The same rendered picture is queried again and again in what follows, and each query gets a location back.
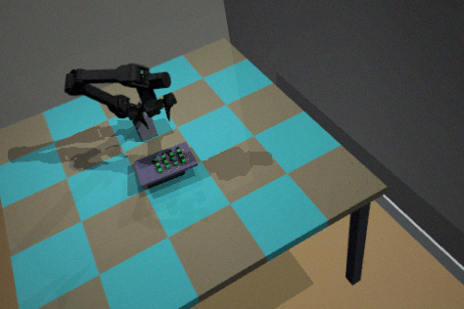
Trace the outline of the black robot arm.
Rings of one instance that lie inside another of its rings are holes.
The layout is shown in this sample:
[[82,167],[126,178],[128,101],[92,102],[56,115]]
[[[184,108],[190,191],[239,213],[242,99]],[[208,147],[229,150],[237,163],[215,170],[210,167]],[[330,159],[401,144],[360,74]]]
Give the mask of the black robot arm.
[[[140,71],[143,72],[140,74]],[[82,95],[106,105],[110,112],[118,118],[128,117],[126,109],[143,108],[149,117],[161,113],[164,108],[162,99],[142,100],[142,104],[129,103],[129,98],[123,95],[110,95],[89,83],[119,83],[124,87],[136,88],[137,93],[146,93],[152,89],[169,88],[171,78],[168,72],[150,73],[150,69],[139,64],[130,63],[113,69],[72,69],[66,74],[65,92],[70,95]],[[141,112],[143,114],[143,112]]]

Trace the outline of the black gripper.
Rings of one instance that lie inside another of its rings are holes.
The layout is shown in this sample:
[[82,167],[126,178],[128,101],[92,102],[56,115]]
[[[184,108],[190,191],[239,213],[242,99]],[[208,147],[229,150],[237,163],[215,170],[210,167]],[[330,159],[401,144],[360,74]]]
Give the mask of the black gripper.
[[[151,100],[151,98],[150,98],[151,96],[154,96],[154,98],[157,100],[157,96],[156,96],[155,91],[153,89],[151,91],[149,91],[149,92],[146,92],[146,93],[138,93],[138,96],[140,96],[141,101],[144,100],[144,99],[145,99],[145,101]],[[170,121],[170,109],[173,107],[173,105],[177,104],[176,98],[173,95],[173,93],[168,93],[166,95],[163,95],[162,102],[164,104],[167,119],[168,119],[168,121]],[[144,110],[143,110],[142,107],[137,109],[137,107],[134,106],[134,107],[126,109],[126,114],[127,114],[129,120],[132,120],[132,119],[140,120],[148,129],[150,129],[147,122],[146,122],[146,120],[145,120],[145,118],[144,118],[144,116],[141,113],[143,111]]]

